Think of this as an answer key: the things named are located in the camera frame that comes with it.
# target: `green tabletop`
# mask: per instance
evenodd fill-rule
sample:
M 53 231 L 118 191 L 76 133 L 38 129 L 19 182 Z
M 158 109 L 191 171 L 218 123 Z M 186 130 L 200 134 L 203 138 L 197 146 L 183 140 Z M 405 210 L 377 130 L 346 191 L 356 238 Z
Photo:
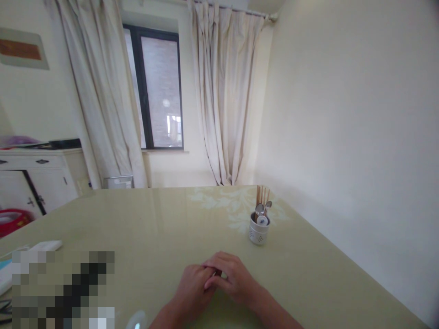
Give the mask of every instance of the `green tabletop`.
M 427 328 L 273 193 L 267 243 L 253 244 L 248 228 L 255 199 L 255 186 L 93 191 L 0 240 L 2 255 L 26 244 L 63 241 L 44 268 L 31 266 L 28 278 L 21 276 L 21 285 L 8 294 L 62 296 L 80 262 L 92 261 L 90 251 L 114 252 L 109 273 L 91 289 L 89 310 L 84 302 L 83 319 L 74 326 L 96 317 L 96 308 L 114 308 L 109 317 L 115 328 L 125 328 L 139 310 L 149 325 L 173 296 L 184 267 L 222 250 L 239 256 L 306 329 Z M 190 327 L 261 325 L 218 291 Z

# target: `white curtain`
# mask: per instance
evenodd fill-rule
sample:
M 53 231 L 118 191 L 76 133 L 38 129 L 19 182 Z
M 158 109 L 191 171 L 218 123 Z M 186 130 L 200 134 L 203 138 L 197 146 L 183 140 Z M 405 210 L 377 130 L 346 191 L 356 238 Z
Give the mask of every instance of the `white curtain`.
M 117 0 L 45 0 L 45 4 L 53 26 L 58 22 L 64 31 L 80 100 L 75 123 L 86 144 L 93 188 L 101 188 L 105 177 L 125 175 L 134 176 L 136 188 L 147 187 Z
M 264 18 L 188 0 L 200 126 L 219 185 L 235 185 L 243 157 L 253 57 Z

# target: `red container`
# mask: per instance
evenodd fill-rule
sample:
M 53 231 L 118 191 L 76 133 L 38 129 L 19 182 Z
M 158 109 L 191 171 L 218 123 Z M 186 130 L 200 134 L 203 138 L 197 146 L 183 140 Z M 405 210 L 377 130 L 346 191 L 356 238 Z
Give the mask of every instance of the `red container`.
M 9 217 L 7 223 L 1 223 L 2 218 Z M 28 225 L 32 221 L 30 213 L 20 209 L 0 210 L 0 238 L 11 234 L 19 228 Z

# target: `window sill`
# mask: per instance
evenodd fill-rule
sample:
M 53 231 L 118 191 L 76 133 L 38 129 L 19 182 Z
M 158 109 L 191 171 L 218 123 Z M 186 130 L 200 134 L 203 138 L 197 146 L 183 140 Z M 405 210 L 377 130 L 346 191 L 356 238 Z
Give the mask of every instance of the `window sill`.
M 142 154 L 189 154 L 186 150 L 175 150 L 175 149 L 157 149 L 157 150 L 142 150 Z

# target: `cabinet door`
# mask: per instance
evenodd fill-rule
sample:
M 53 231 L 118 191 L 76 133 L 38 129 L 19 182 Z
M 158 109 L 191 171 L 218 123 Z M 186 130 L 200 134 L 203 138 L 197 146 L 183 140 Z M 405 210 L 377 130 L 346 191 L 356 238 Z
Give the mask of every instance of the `cabinet door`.
M 29 211 L 35 219 L 42 215 L 22 171 L 0 170 L 0 207 Z
M 29 169 L 27 172 L 47 213 L 70 201 L 70 187 L 62 169 Z

